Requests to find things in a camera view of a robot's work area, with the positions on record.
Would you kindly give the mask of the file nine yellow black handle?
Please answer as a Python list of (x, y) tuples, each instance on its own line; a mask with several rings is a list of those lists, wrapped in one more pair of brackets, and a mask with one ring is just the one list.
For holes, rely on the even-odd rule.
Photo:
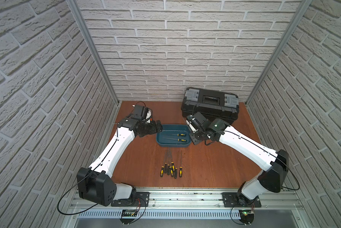
[(165, 140), (172, 140), (172, 141), (177, 141), (177, 142), (187, 142), (186, 139), (176, 139), (176, 138), (164, 138)]

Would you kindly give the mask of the file ten yellow black handle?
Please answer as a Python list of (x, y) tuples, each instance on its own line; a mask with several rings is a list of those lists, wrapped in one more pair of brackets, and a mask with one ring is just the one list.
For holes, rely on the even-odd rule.
[(187, 134), (183, 134), (183, 133), (178, 133), (178, 134), (165, 134), (167, 136), (178, 136), (178, 137), (185, 137), (187, 136)]

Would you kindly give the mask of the teal plastic storage box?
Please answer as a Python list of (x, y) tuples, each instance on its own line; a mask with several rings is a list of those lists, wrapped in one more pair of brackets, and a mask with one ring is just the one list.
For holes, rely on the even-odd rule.
[[(159, 144), (161, 147), (174, 147), (174, 148), (186, 148), (190, 145), (191, 143), (191, 138), (190, 138), (190, 130), (186, 125), (182, 124), (164, 124), (163, 130), (160, 133), (157, 133), (156, 136), (156, 142)], [(187, 134), (185, 137), (178, 137), (178, 136), (167, 136), (165, 134), (178, 134), (178, 133), (183, 133)], [(172, 141), (172, 140), (165, 140), (164, 138), (180, 138), (180, 139), (186, 139), (187, 142), (177, 142), (177, 141)]]

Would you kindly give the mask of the file seven yellow black handle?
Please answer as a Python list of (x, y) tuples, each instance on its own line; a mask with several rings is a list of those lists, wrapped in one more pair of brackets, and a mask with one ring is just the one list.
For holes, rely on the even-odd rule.
[(179, 177), (182, 178), (183, 176), (183, 171), (182, 171), (182, 151), (180, 152), (180, 167), (179, 167)]

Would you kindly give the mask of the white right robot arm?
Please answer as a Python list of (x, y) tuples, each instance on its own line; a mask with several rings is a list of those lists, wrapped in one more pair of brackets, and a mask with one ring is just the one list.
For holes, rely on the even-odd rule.
[(279, 193), (288, 174), (289, 155), (284, 150), (276, 151), (248, 138), (222, 119), (210, 122), (203, 116), (189, 115), (186, 120), (193, 136), (192, 141), (211, 140), (225, 144), (261, 168), (261, 172), (239, 188), (236, 199), (240, 205), (250, 205), (262, 193)]

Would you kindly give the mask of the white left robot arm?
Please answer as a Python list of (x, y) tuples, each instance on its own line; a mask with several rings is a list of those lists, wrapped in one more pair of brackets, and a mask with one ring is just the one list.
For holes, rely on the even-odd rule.
[(116, 133), (99, 157), (88, 168), (77, 172), (79, 197), (102, 206), (113, 201), (134, 201), (135, 187), (115, 183), (112, 180), (114, 169), (128, 145), (135, 137), (144, 137), (160, 133), (161, 121), (124, 118), (118, 124)]

